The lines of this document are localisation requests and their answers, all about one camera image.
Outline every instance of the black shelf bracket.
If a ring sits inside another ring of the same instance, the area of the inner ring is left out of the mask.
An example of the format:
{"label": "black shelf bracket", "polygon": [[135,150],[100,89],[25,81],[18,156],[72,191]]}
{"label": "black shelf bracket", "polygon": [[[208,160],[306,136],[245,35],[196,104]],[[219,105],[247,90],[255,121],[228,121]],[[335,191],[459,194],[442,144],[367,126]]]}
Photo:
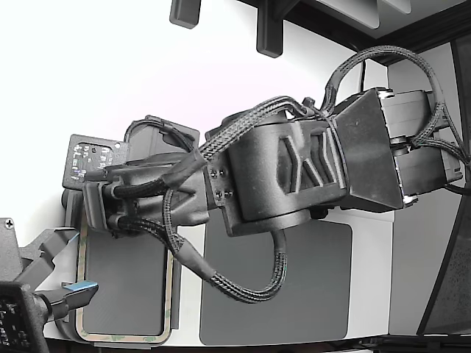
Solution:
{"label": "black shelf bracket", "polygon": [[172,0],[170,22],[192,29],[198,24],[200,7],[201,0]]}
{"label": "black shelf bracket", "polygon": [[300,0],[260,0],[257,19],[257,51],[269,57],[283,53],[283,19]]}

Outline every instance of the black frame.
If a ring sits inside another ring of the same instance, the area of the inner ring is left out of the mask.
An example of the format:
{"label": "black frame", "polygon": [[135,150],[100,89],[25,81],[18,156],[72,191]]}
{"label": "black frame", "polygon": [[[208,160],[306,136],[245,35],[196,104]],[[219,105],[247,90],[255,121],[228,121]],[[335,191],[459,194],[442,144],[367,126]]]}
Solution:
{"label": "black frame", "polygon": [[[283,19],[354,51],[390,44],[420,53],[471,33],[471,1],[465,1],[375,39],[300,0],[239,0],[258,8],[257,50],[270,57],[283,53]],[[185,28],[198,24],[201,0],[172,0],[170,22]],[[395,56],[373,59],[383,65]]]}

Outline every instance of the gray pad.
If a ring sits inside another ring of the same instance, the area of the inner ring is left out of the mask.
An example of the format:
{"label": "gray pad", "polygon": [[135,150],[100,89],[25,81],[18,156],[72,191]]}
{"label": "gray pad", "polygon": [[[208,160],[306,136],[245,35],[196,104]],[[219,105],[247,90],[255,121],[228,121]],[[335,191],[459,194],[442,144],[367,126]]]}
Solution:
{"label": "gray pad", "polygon": [[[340,340],[347,334],[352,230],[309,221],[286,229],[288,271],[279,294],[243,304],[203,285],[201,341],[208,346]],[[251,289],[268,284],[273,266],[269,233],[226,236],[219,210],[206,227],[205,258],[221,274]]]}
{"label": "gray pad", "polygon": [[163,332],[167,251],[148,234],[113,239],[88,230],[85,279],[99,291],[83,310],[88,333],[158,336]]}

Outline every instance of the bracket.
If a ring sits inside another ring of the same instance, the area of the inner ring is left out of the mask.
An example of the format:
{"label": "bracket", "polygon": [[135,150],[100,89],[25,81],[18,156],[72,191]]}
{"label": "bracket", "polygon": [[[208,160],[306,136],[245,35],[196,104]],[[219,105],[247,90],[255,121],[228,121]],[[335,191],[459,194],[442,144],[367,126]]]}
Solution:
{"label": "bracket", "polygon": [[260,0],[257,19],[257,51],[269,57],[283,53],[283,19],[300,0]]}
{"label": "bracket", "polygon": [[30,244],[18,248],[11,218],[0,218],[0,281],[23,282],[35,290],[54,270],[52,260],[79,233],[74,228],[46,229]]}
{"label": "bracket", "polygon": [[199,22],[201,0],[172,0],[170,22],[188,29],[194,28]]}

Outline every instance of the bolt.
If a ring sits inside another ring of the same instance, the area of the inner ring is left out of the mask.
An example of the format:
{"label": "bolt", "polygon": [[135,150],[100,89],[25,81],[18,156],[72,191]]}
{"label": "bolt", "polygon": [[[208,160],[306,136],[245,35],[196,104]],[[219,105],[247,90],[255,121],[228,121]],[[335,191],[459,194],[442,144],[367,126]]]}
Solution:
{"label": "bolt", "polygon": [[6,221],[5,221],[5,228],[7,229],[13,229],[13,227],[15,226],[15,224],[13,223],[13,220],[11,218],[8,218]]}

